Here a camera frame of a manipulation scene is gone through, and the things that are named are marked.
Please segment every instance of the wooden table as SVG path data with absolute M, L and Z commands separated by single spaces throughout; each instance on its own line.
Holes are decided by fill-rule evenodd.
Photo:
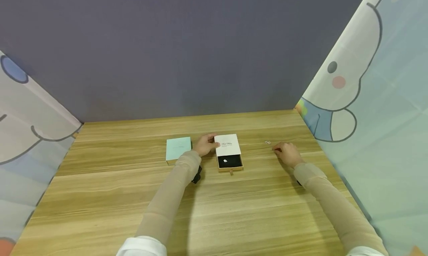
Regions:
M 166 139 L 236 133 L 244 170 L 203 158 L 167 245 L 169 255 L 343 255 L 321 207 L 265 141 L 294 143 L 355 203 L 295 110 L 85 123 L 12 256 L 115 255 L 172 166 Z

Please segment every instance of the gray wall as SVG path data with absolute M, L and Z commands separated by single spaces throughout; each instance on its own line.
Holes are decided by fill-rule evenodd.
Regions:
M 360 2 L 0 0 L 0 50 L 83 122 L 291 109 Z

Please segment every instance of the finger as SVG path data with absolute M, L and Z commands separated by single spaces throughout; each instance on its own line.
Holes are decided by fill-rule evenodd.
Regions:
M 275 146 L 272 147 L 272 150 L 281 149 L 282 144 L 284 144 L 284 142 L 277 143 Z
M 214 149 L 214 148 L 217 148 L 217 147 L 220 147 L 220 143 L 213 143 L 213 144 L 211 144 L 211 149 Z
M 204 137 L 205 137 L 207 140 L 211 140 L 211 139 L 213 139 L 213 138 L 214 138 L 214 136 L 217 136 L 217 134 L 215 134 L 215 133 L 209 133 L 209 134 L 204 135 Z

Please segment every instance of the white cuff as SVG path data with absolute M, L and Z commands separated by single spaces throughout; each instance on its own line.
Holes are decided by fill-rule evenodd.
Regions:
M 346 256 L 385 256 L 377 250 L 369 247 L 355 247 Z
M 129 237 L 116 256 L 166 256 L 166 247 L 150 236 Z

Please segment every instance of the curtain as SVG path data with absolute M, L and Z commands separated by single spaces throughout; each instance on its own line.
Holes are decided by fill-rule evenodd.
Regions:
M 428 0 L 363 0 L 296 109 L 389 253 L 428 253 Z
M 0 52 L 0 255 L 8 255 L 81 124 Z

